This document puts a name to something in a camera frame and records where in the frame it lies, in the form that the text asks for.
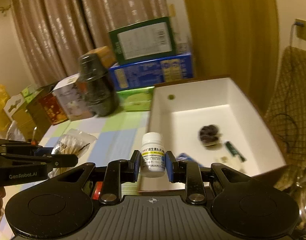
checkered tablecloth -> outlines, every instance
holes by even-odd
[[[96,163],[96,166],[106,166],[116,159],[129,159],[134,150],[142,146],[142,137],[146,133],[149,112],[119,112],[108,117],[92,117],[78,121],[66,121],[52,126],[44,135],[40,145],[53,147],[58,138],[69,129],[78,129],[94,135],[97,140],[89,147],[88,151],[79,159],[79,163]],[[6,187],[6,202],[17,192],[27,189],[35,183],[27,183]],[[136,183],[122,185],[123,195],[137,193]],[[0,240],[9,240],[13,233],[3,216],[0,223]]]

dark green box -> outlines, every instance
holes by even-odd
[[[125,26],[110,31],[109,35],[120,65],[176,54],[168,17]]]

yellow stripe on label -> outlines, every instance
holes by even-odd
[[[148,155],[148,154],[158,154],[158,155],[162,155],[162,156],[164,156],[164,153],[163,152],[143,152],[142,153],[142,156],[144,156],[144,155]]]

white plastic bottle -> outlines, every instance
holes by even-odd
[[[165,174],[165,149],[162,135],[149,132],[143,135],[141,148],[141,175],[158,178]]]

gray ribbed surface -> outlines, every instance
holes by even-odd
[[[63,240],[237,240],[220,229],[207,211],[183,203],[180,196],[126,196],[115,206],[102,207],[79,232]]]

